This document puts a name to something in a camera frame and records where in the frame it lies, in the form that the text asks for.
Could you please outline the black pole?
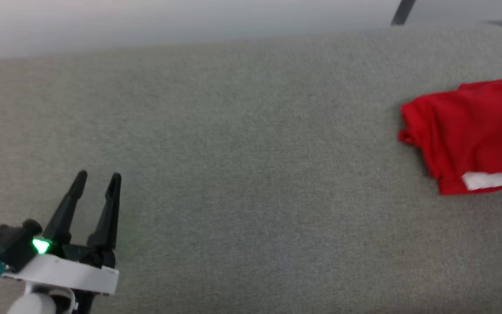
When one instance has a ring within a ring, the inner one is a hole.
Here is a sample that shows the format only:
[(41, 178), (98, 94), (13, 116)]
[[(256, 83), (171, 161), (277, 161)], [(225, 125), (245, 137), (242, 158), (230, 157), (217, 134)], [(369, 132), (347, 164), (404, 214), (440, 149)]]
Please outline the black pole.
[(417, 0), (400, 0), (393, 16), (391, 26), (404, 26)]

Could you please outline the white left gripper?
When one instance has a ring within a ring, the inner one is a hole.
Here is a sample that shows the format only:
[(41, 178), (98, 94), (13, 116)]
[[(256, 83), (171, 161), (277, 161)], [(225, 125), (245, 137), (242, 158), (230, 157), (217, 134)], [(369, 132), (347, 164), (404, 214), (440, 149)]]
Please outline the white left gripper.
[[(69, 244), (70, 227), (88, 173), (82, 170), (65, 193), (42, 237), (52, 245)], [(4, 277), (23, 282), (24, 294), (7, 314), (90, 314), (97, 296), (113, 296), (119, 282), (114, 249), (122, 177), (114, 173), (104, 195), (105, 204), (95, 231), (86, 244), (65, 245), (62, 256), (37, 254), (20, 272)]]

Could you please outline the red and white garment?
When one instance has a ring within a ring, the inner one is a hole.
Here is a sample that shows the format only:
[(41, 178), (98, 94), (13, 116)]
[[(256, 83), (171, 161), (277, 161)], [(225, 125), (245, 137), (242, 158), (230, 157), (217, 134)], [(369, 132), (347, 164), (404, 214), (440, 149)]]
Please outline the red and white garment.
[(441, 195), (502, 190), (502, 79), (423, 95), (400, 113), (398, 137), (420, 150)]

